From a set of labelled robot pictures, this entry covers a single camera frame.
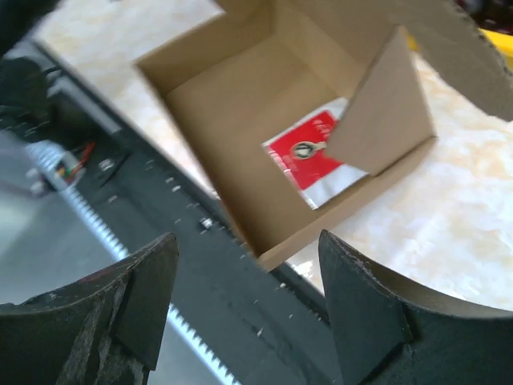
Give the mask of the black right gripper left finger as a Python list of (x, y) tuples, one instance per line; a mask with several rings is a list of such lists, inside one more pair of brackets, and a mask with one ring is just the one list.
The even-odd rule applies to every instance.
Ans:
[(176, 276), (165, 233), (113, 265), (1, 306), (3, 384), (145, 384), (159, 358)]

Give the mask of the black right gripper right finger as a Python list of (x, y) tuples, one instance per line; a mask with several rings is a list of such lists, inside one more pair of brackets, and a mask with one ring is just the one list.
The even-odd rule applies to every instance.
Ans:
[(345, 384), (510, 384), (512, 312), (407, 278), (324, 230), (318, 257)]

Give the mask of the red white packet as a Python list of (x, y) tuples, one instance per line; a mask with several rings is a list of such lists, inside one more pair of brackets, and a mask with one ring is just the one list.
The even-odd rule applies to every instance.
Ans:
[(347, 103), (345, 98), (334, 99), (262, 144), (311, 209), (320, 208), (367, 176), (325, 154), (328, 138)]

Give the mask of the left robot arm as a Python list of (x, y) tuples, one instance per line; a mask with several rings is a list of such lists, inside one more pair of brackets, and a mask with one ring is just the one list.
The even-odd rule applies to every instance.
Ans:
[(37, 127), (49, 120), (48, 82), (34, 61), (6, 53), (20, 43), (57, 6), (56, 1), (1, 2), (1, 129), (27, 124)]

